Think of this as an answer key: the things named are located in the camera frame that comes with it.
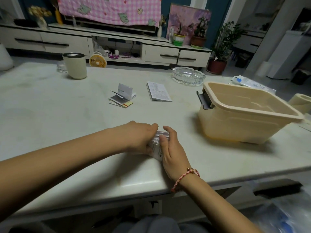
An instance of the hand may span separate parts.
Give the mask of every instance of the hand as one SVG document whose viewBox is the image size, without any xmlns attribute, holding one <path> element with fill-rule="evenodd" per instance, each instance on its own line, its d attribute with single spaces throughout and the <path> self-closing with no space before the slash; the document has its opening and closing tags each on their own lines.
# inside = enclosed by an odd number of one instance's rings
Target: hand
<svg viewBox="0 0 311 233">
<path fill-rule="evenodd" d="M 115 137 L 120 141 L 120 145 L 124 145 L 123 152 L 151 154 L 152 149 L 148 146 L 148 143 L 155 136 L 158 127 L 156 123 L 150 125 L 130 121 L 129 123 L 114 127 L 113 130 L 116 134 Z"/>
<path fill-rule="evenodd" d="M 163 128 L 169 132 L 169 141 L 164 135 L 160 135 L 163 166 L 169 178 L 176 182 L 191 166 L 183 147 L 177 140 L 177 132 L 168 126 Z"/>
</svg>

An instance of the purple power strip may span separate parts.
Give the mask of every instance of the purple power strip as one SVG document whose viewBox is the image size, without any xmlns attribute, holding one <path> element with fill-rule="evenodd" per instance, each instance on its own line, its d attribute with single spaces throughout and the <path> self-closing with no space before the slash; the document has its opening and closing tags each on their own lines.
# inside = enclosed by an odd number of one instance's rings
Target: purple power strip
<svg viewBox="0 0 311 233">
<path fill-rule="evenodd" d="M 109 54 L 108 57 L 111 58 L 111 59 L 118 59 L 120 56 L 119 55 L 115 55 L 115 54 Z"/>
</svg>

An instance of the pink gingham blanket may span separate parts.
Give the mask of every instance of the pink gingham blanket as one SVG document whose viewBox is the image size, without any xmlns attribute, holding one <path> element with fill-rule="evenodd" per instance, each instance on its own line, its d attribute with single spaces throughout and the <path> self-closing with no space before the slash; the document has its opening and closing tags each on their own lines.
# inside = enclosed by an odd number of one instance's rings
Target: pink gingham blanket
<svg viewBox="0 0 311 233">
<path fill-rule="evenodd" d="M 58 0 L 63 15 L 116 25 L 159 26 L 161 0 Z"/>
</svg>

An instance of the braided bracelet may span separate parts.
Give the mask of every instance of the braided bracelet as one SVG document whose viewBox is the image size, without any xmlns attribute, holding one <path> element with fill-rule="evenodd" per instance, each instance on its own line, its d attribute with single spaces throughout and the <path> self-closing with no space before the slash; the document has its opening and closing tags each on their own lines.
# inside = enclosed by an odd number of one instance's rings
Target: braided bracelet
<svg viewBox="0 0 311 233">
<path fill-rule="evenodd" d="M 185 174 L 183 174 L 180 178 L 178 178 L 178 180 L 176 181 L 174 187 L 171 189 L 171 192 L 173 192 L 173 193 L 176 192 L 175 188 L 177 187 L 178 183 L 181 181 L 181 179 L 183 179 L 189 173 L 194 173 L 194 174 L 200 176 L 199 172 L 196 169 L 194 169 L 194 168 L 187 168 L 187 172 Z"/>
</svg>

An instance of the forearm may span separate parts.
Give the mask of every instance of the forearm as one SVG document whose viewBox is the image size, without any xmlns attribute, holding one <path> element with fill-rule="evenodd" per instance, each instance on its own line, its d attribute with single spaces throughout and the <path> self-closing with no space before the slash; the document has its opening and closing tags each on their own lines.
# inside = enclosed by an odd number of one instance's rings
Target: forearm
<svg viewBox="0 0 311 233">
<path fill-rule="evenodd" d="M 0 221 L 74 173 L 122 152 L 113 129 L 0 162 Z"/>
<path fill-rule="evenodd" d="M 258 227 L 197 175 L 188 174 L 181 180 L 180 184 L 205 213 L 211 223 L 221 232 L 262 233 Z"/>
</svg>

